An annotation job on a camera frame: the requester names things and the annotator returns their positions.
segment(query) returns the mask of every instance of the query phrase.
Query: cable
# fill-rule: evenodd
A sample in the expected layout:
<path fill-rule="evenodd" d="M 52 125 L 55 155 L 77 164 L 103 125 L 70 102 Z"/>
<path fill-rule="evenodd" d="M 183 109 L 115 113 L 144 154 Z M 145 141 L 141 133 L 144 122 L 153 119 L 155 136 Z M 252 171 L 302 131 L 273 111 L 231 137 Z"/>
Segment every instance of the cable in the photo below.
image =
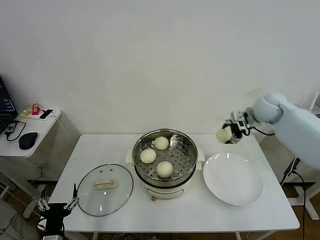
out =
<path fill-rule="evenodd" d="M 137 238 L 135 235 L 133 235 L 133 234 L 131 234 L 131 233 L 125 234 L 122 238 L 120 238 L 120 240 L 125 239 L 126 236 L 134 237 L 134 238 L 137 239 L 137 240 L 141 240 L 140 238 Z"/>
<path fill-rule="evenodd" d="M 303 200 L 303 215 L 302 215 L 302 240 L 305 240 L 306 186 L 305 186 L 304 179 L 299 173 L 297 173 L 296 171 L 293 171 L 292 173 L 298 175 L 303 184 L 304 200 Z"/>
<path fill-rule="evenodd" d="M 30 184 L 33 184 L 35 181 L 37 181 L 38 179 L 40 179 L 42 177 L 42 173 L 43 173 L 43 168 L 41 168 L 41 174 L 40 177 L 37 177 L 35 180 L 33 180 L 32 182 L 30 182 Z"/>
<path fill-rule="evenodd" d="M 111 236 L 111 235 L 107 235 L 107 234 L 105 234 L 105 233 L 103 233 L 103 232 L 100 232 L 102 235 L 104 235 L 104 236 L 107 236 L 107 237 L 114 237 L 114 235 L 113 236 Z"/>
<path fill-rule="evenodd" d="M 288 166 L 288 168 L 284 171 L 283 174 L 283 178 L 280 182 L 280 186 L 282 187 L 282 185 L 285 183 L 285 180 L 287 179 L 287 177 L 290 176 L 291 173 L 293 173 L 294 170 L 297 169 L 297 165 L 300 163 L 300 159 L 298 157 L 295 157 L 292 162 L 290 163 L 290 165 Z"/>
<path fill-rule="evenodd" d="M 25 205 L 26 207 L 28 207 L 27 204 L 25 204 L 23 201 L 21 201 L 19 198 L 17 198 L 16 196 L 14 196 L 11 192 L 9 192 L 8 190 L 6 191 L 8 194 L 10 194 L 12 197 L 14 197 L 16 200 L 18 200 L 20 203 L 22 203 L 23 205 Z"/>
<path fill-rule="evenodd" d="M 23 128 L 21 129 L 21 131 L 19 132 L 19 135 L 18 135 L 16 138 L 14 138 L 14 139 L 9 139 L 9 136 L 10 136 L 13 132 L 7 132 L 7 131 L 6 131 L 6 132 L 4 133 L 4 134 L 6 135 L 6 140 L 9 141 L 9 142 L 14 141 L 14 140 L 17 140 L 17 139 L 20 137 L 22 131 L 25 129 L 26 125 L 27 125 L 24 121 L 15 120 L 15 121 L 13 121 L 13 122 L 15 123 L 15 125 L 17 125 L 18 123 L 22 123 L 22 124 L 24 124 L 24 126 L 23 126 Z"/>
<path fill-rule="evenodd" d="M 70 144 L 73 146 L 73 148 L 75 148 L 75 147 L 76 147 L 76 145 L 74 145 L 74 144 L 73 144 L 73 142 L 71 141 L 71 139 L 70 139 L 70 137 L 69 137 L 69 135 L 68 135 L 67 131 L 65 130 L 64 126 L 62 126 L 62 124 L 61 124 L 61 122 L 59 121 L 59 119 L 57 118 L 57 116 L 56 116 L 56 115 L 54 115 L 54 116 L 55 116 L 55 119 L 58 121 L 58 123 L 59 123 L 60 127 L 61 127 L 61 128 L 62 128 L 62 130 L 64 131 L 64 134 L 65 134 L 66 138 L 69 140 L 69 142 L 70 142 Z"/>
<path fill-rule="evenodd" d="M 252 127 L 252 129 L 254 129 L 254 130 L 258 131 L 259 133 L 261 133 L 261 134 L 263 134 L 263 135 L 266 135 L 266 136 L 273 136 L 273 135 L 275 135 L 274 133 L 265 133 L 265 132 L 259 130 L 258 128 L 256 128 L 255 126 Z"/>

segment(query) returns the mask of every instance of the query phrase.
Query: perforated steamer tray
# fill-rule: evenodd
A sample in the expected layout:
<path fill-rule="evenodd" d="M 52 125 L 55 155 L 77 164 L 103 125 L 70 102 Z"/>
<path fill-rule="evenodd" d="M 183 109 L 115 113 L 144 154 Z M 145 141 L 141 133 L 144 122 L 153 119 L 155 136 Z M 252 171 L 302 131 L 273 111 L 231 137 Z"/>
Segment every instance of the perforated steamer tray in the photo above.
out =
<path fill-rule="evenodd" d="M 154 140 L 159 136 L 169 140 L 168 148 L 164 150 L 155 148 Z M 156 152 L 155 161 L 149 164 L 140 160 L 141 152 L 147 148 Z M 173 174 L 168 178 L 159 177 L 157 174 L 157 165 L 163 161 L 173 165 Z M 171 129 L 159 129 L 142 136 L 135 144 L 135 148 L 127 151 L 125 160 L 126 163 L 135 165 L 135 171 L 141 179 L 160 188 L 170 188 L 187 181 L 196 169 L 202 169 L 200 162 L 204 161 L 202 150 L 196 147 L 187 135 Z"/>

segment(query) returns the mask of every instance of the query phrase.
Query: black computer mouse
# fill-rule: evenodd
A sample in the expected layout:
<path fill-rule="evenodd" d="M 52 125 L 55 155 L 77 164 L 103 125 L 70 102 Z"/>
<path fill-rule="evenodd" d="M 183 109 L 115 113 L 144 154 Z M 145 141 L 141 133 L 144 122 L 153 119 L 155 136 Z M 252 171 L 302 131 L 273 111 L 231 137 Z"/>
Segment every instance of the black computer mouse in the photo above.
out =
<path fill-rule="evenodd" d="M 26 150 L 32 148 L 35 145 L 38 133 L 37 132 L 28 132 L 22 135 L 19 138 L 19 148 L 22 150 Z"/>

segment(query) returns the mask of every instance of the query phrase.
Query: table leg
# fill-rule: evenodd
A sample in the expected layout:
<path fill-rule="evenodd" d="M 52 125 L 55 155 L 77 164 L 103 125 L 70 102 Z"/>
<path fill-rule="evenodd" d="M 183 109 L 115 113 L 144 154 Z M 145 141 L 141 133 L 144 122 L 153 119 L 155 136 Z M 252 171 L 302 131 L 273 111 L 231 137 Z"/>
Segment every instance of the table leg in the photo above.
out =
<path fill-rule="evenodd" d="M 35 189 L 27 180 L 21 178 L 19 174 L 13 172 L 12 170 L 6 170 L 2 173 L 32 198 L 37 199 L 40 197 L 41 192 Z"/>
<path fill-rule="evenodd" d="M 275 233 L 276 231 L 257 231 L 257 232 L 250 232 L 249 236 L 247 237 L 248 240 L 262 240 L 266 237 L 270 236 L 271 234 Z"/>
<path fill-rule="evenodd" d="M 3 173 L 0 172 L 0 182 L 6 186 L 9 186 L 9 190 L 13 191 L 17 188 L 17 186 L 11 182 Z"/>
<path fill-rule="evenodd" d="M 295 186 L 295 191 L 299 195 L 298 197 L 288 197 L 288 201 L 291 206 L 303 206 L 304 205 L 304 190 L 301 186 Z M 320 192 L 320 182 L 316 182 L 314 185 L 309 187 L 305 191 L 305 209 L 312 220 L 318 220 L 319 215 L 317 214 L 314 206 L 311 204 L 310 199 Z"/>
<path fill-rule="evenodd" d="M 241 240 L 240 232 L 235 232 L 236 240 Z"/>
<path fill-rule="evenodd" d="M 94 232 L 92 240 L 98 240 L 98 236 L 99 236 L 99 233 L 98 232 Z"/>

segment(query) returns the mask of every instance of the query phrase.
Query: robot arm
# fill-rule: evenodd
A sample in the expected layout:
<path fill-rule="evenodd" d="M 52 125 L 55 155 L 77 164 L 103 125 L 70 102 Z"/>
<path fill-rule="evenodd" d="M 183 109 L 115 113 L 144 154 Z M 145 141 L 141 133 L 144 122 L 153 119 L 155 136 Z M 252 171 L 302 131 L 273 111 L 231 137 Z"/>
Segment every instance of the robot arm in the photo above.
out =
<path fill-rule="evenodd" d="M 276 138 L 298 158 L 320 169 L 320 118 L 288 102 L 282 95 L 259 97 L 245 111 L 231 113 L 216 137 L 236 144 L 250 129 L 269 123 Z"/>

